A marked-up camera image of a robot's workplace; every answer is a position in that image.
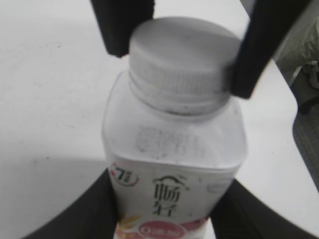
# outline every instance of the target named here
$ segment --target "gray carpet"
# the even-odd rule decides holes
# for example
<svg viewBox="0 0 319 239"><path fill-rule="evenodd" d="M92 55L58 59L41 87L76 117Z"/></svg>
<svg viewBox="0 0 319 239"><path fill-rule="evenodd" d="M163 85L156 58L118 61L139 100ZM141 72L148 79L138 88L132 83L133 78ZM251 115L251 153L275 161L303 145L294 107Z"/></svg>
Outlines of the gray carpet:
<svg viewBox="0 0 319 239"><path fill-rule="evenodd" d="M319 90L313 89L308 78L302 72L292 87L298 105L319 96ZM319 191L319 105L312 107L307 115L297 114L293 133L296 145Z"/></svg>

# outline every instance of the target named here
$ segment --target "bottle cap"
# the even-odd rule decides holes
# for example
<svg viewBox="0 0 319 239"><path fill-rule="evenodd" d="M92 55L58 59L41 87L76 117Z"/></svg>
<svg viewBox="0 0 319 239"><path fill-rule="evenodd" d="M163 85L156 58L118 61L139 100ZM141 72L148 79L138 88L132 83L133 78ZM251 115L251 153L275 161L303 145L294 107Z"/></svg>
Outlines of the bottle cap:
<svg viewBox="0 0 319 239"><path fill-rule="evenodd" d="M147 21L130 41L131 89L161 111L212 112L228 102L228 67L239 46L233 33L207 21L187 17Z"/></svg>

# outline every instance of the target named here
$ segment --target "table surface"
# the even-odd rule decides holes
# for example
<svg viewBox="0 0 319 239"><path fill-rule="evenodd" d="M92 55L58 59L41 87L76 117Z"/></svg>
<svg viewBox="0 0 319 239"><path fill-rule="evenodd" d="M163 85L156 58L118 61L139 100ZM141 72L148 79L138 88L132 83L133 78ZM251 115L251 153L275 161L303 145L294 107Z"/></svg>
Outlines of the table surface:
<svg viewBox="0 0 319 239"><path fill-rule="evenodd" d="M103 111L127 57L106 54L87 0L2 5L0 238L19 239L62 212L104 171ZM169 15L203 18L241 38L249 21L239 0L158 1L155 16ZM319 236L319 195L292 135L297 103L274 62L251 100L240 104L249 157L237 179Z"/></svg>

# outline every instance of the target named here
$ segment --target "white bottle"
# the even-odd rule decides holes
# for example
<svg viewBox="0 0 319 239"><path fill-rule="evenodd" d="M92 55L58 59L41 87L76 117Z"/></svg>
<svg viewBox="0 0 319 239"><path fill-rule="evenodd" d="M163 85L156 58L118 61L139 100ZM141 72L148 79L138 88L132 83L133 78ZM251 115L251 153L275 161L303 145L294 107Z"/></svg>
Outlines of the white bottle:
<svg viewBox="0 0 319 239"><path fill-rule="evenodd" d="M246 158L227 67L240 41L206 21L139 26L108 101L103 138L120 239L197 239Z"/></svg>

